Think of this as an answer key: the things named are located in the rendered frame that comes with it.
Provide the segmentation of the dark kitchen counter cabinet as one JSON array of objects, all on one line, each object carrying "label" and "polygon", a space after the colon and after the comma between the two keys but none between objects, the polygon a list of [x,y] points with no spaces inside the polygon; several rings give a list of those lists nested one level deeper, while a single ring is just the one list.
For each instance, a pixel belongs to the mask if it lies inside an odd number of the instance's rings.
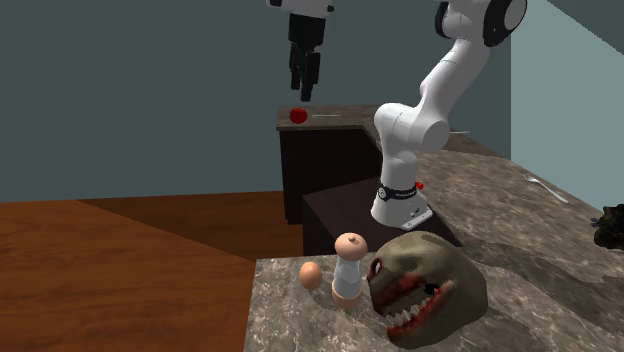
[{"label": "dark kitchen counter cabinet", "polygon": [[377,177],[381,153],[361,128],[294,129],[279,132],[284,215],[302,222],[302,197]]}]

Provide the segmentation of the beige and white pepper grinder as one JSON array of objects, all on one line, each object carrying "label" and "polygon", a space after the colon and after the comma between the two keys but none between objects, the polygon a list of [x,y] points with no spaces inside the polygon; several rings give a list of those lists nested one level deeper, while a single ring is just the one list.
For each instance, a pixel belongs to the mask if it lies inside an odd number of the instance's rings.
[{"label": "beige and white pepper grinder", "polygon": [[332,297],[336,305],[344,310],[355,308],[362,295],[360,261],[368,252],[365,239],[356,233],[347,232],[335,241],[337,262],[332,281]]}]

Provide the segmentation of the dark lumpy object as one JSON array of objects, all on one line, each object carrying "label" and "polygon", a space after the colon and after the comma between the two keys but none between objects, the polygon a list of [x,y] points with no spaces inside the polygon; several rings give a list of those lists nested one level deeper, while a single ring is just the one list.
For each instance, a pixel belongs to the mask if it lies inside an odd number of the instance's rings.
[{"label": "dark lumpy object", "polygon": [[596,229],[594,243],[607,249],[624,251],[624,204],[603,207],[600,218],[592,218],[591,226]]}]

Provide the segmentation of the brown egg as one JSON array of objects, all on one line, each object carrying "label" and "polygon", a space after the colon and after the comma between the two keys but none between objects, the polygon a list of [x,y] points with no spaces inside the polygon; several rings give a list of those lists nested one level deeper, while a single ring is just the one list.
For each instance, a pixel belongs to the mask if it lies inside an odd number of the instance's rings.
[{"label": "brown egg", "polygon": [[305,262],[300,268],[299,280],[305,289],[316,290],[322,283],[322,271],[315,262]]}]

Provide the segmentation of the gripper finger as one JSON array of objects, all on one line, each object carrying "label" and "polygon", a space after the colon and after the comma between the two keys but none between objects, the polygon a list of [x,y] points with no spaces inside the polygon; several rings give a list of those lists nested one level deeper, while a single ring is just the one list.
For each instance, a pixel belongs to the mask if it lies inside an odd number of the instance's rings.
[{"label": "gripper finger", "polygon": [[300,49],[297,43],[290,43],[289,69],[291,73],[291,88],[299,90],[301,85]]},{"label": "gripper finger", "polygon": [[314,85],[318,83],[321,54],[304,51],[301,57],[301,94],[302,102],[311,100]]}]

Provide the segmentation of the silver spoon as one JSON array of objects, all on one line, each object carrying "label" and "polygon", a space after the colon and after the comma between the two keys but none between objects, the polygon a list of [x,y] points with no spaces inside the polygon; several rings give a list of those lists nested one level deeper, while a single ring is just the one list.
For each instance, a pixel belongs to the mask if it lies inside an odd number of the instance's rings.
[{"label": "silver spoon", "polygon": [[562,195],[558,194],[556,191],[552,190],[551,188],[549,188],[546,184],[544,184],[542,181],[540,181],[539,179],[533,177],[530,174],[524,174],[523,175],[524,179],[527,180],[528,182],[531,183],[535,183],[540,185],[541,187],[543,187],[545,190],[547,190],[550,194],[552,194],[554,197],[556,197],[559,201],[565,203],[565,204],[570,204],[570,202],[564,198]]}]

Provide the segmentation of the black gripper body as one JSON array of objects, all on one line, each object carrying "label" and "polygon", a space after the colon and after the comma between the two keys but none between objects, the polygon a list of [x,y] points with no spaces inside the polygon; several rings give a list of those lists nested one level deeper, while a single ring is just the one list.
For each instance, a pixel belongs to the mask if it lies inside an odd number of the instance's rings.
[{"label": "black gripper body", "polygon": [[323,44],[326,20],[291,14],[288,22],[288,40],[312,49]]}]

